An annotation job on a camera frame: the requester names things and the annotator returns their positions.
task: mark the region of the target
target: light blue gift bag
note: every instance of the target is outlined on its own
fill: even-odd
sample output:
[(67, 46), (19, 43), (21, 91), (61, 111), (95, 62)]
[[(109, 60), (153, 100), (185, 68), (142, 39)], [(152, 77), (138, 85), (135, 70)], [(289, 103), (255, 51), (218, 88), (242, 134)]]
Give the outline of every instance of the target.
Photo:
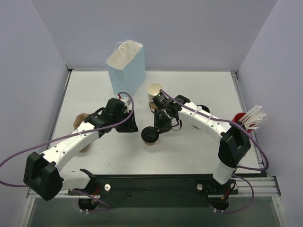
[(146, 79), (144, 47), (129, 39), (119, 43), (106, 61), (110, 82), (115, 94), (126, 91), (133, 96)]

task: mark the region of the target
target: tabletop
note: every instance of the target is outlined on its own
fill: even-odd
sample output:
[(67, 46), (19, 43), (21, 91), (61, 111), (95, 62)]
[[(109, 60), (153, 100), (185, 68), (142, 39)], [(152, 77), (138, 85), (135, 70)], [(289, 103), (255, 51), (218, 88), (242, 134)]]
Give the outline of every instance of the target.
[[(141, 131), (153, 126), (146, 87), (159, 82), (171, 96), (183, 95), (196, 105), (206, 105), (212, 115), (232, 119), (242, 112), (230, 72), (147, 71), (146, 80), (133, 96), (137, 133), (112, 130), (80, 152), (63, 171), (85, 168), (93, 174), (212, 174), (219, 163), (219, 144), (203, 131), (184, 122), (180, 131), (160, 136), (153, 146), (141, 139)], [(80, 113), (105, 107), (114, 97), (107, 71), (71, 72), (53, 137), (69, 134)], [(259, 168), (252, 147), (242, 166)], [(259, 173), (238, 169), (237, 173)]]

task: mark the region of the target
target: white cup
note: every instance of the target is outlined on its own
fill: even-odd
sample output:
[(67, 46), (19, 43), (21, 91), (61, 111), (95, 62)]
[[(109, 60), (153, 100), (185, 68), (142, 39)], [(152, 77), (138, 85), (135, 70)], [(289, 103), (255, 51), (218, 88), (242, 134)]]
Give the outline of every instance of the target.
[(152, 99), (160, 93), (160, 89), (162, 89), (162, 85), (156, 82), (147, 86), (147, 96), (150, 103), (152, 103)]

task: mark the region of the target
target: wall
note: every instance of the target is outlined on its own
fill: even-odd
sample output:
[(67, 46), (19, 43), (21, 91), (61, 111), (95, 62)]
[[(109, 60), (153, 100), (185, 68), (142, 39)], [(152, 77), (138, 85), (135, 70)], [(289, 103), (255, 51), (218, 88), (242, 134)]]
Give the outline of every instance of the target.
[[(0, 160), (50, 138), (68, 71), (30, 0), (0, 3)], [(26, 155), (0, 170), (22, 184)], [(0, 185), (0, 226), (17, 226), (28, 189)]]
[(70, 69), (104, 69), (115, 44), (145, 45), (148, 70), (240, 67), (276, 0), (33, 0)]
[(278, 0), (239, 70), (246, 104), (262, 105), (257, 138), (276, 175), (290, 226), (302, 226), (303, 1)]

